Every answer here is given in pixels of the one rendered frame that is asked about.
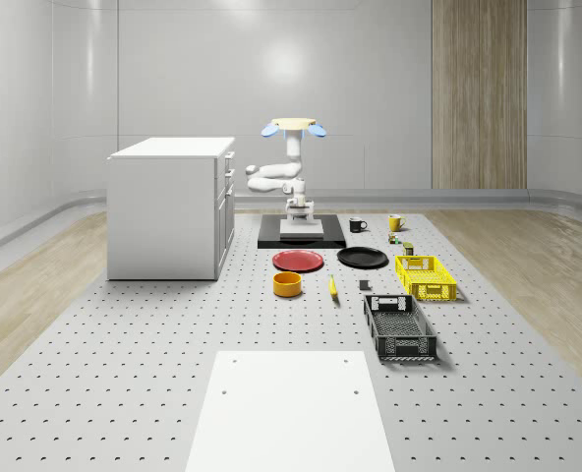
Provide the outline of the yellow bowl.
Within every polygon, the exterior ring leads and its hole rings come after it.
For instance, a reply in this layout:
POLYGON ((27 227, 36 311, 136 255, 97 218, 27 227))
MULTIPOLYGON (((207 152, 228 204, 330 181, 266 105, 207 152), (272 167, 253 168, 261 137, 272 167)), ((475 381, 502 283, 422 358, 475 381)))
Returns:
POLYGON ((282 271, 273 277, 273 292, 284 298, 298 296, 302 292, 302 276, 293 271, 282 271))

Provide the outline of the white cabinet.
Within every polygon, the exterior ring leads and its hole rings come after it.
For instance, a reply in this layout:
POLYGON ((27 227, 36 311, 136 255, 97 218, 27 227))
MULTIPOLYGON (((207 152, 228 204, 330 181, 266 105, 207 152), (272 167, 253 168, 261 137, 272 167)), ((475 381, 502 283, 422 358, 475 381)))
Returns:
POLYGON ((108 158, 108 278, 218 278, 233 237, 233 145, 149 138, 108 158))

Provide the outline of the black plate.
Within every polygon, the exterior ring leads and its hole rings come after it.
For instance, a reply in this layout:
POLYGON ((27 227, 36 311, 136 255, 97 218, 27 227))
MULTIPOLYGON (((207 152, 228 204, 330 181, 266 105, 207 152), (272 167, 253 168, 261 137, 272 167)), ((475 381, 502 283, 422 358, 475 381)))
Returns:
POLYGON ((348 247, 337 253, 338 260, 345 266, 360 269, 381 268, 388 265, 387 255, 369 247, 348 247))

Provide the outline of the black stove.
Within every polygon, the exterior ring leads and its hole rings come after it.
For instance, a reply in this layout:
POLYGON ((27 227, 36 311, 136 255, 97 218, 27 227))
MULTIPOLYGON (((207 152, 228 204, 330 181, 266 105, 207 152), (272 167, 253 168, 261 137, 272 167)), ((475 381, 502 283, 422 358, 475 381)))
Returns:
POLYGON ((263 214, 258 238, 259 249, 343 249, 346 241, 338 217, 335 214, 318 214, 316 219, 322 222, 321 239, 282 239, 280 221, 282 214, 263 214))

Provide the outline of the yellow basket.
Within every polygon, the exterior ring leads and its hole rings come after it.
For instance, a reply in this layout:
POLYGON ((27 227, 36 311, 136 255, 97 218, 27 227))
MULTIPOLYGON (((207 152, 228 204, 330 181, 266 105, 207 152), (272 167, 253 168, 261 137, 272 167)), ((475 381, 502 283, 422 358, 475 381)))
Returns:
POLYGON ((435 256, 397 256, 395 271, 406 293, 418 300, 456 299, 456 281, 435 256))

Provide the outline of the red plate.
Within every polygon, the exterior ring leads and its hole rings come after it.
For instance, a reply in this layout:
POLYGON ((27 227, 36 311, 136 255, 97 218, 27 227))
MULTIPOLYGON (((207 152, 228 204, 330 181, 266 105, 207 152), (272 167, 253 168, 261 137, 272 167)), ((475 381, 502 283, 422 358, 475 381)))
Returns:
POLYGON ((320 269, 323 266, 323 258, 313 251, 288 250, 275 254, 272 263, 284 271, 309 272, 320 269))

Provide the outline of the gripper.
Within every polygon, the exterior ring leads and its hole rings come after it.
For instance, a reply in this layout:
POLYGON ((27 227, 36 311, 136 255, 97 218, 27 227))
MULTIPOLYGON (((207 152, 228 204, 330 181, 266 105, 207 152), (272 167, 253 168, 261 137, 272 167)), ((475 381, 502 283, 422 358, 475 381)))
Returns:
POLYGON ((288 219, 312 219, 314 202, 310 199, 294 197, 287 200, 285 210, 288 219))

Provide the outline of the white board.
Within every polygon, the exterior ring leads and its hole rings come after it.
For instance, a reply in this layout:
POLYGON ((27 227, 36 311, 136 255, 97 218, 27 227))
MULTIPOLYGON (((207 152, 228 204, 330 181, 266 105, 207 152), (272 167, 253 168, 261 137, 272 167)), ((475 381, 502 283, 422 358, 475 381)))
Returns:
POLYGON ((394 472, 361 351, 220 351, 186 472, 394 472))

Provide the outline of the dark grey basket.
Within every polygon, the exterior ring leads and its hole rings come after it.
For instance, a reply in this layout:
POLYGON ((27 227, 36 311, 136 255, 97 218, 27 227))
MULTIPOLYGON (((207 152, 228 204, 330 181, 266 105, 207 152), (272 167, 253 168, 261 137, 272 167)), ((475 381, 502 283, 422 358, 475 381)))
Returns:
POLYGON ((366 295, 364 311, 381 358, 434 359, 437 335, 411 295, 366 295))

